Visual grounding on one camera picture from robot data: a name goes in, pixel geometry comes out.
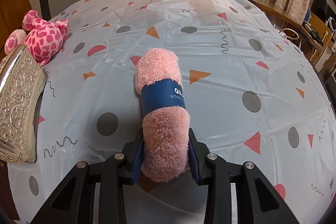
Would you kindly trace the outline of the wooden side desk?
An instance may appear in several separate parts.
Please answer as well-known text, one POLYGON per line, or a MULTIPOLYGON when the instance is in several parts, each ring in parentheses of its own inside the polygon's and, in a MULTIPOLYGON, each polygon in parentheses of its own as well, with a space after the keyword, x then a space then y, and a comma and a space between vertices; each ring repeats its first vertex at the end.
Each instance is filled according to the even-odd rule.
POLYGON ((292 26, 295 26, 295 28, 300 29, 302 27, 302 24, 294 21, 294 19, 291 16, 289 16, 288 12, 286 12, 283 9, 280 9, 280 7, 276 6, 271 1, 268 0, 248 0, 248 1, 257 6, 261 11, 264 11, 268 14, 272 14, 278 17, 279 19, 291 24, 292 26))

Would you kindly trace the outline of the black monitor screen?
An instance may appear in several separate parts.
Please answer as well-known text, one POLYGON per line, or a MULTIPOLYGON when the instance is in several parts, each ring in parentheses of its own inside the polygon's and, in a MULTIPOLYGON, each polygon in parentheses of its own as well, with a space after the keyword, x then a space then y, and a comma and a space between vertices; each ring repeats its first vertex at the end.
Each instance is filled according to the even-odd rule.
POLYGON ((311 12, 323 22, 326 22, 329 17, 335 19, 335 12, 325 0, 313 0, 311 12))

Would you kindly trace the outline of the patterned white tablecloth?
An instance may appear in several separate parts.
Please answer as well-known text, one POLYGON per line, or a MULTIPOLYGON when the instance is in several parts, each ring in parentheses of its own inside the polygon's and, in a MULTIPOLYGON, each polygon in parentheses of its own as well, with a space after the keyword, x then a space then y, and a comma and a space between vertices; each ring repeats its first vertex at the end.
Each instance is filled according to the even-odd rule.
POLYGON ((335 116, 309 60, 246 0, 81 0, 56 13, 71 36, 45 66, 37 162, 10 164, 29 223, 79 161, 121 151, 142 125, 135 66, 150 48, 179 61, 190 125, 223 159, 254 162, 300 223, 335 196, 335 116))

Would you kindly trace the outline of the pink spotted plush toy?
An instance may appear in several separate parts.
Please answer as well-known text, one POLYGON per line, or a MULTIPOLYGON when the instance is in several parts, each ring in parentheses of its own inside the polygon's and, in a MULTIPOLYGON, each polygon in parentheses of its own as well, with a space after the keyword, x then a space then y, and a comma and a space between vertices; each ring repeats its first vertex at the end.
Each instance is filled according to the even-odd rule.
POLYGON ((39 17, 35 10, 28 11, 22 22, 22 28, 15 30, 5 42, 5 54, 11 54, 23 44, 35 61, 42 67, 58 53, 68 38, 69 22, 67 19, 48 22, 39 17))

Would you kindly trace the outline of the pink towel blue band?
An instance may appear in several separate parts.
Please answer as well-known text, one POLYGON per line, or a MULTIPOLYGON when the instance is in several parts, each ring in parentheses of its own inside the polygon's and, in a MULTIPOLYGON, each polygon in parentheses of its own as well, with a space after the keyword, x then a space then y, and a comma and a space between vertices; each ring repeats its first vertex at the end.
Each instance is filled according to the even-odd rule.
POLYGON ((189 152, 190 116, 175 53, 149 49, 136 65, 135 89, 143 113, 142 171, 155 182, 169 181, 187 170, 189 152))

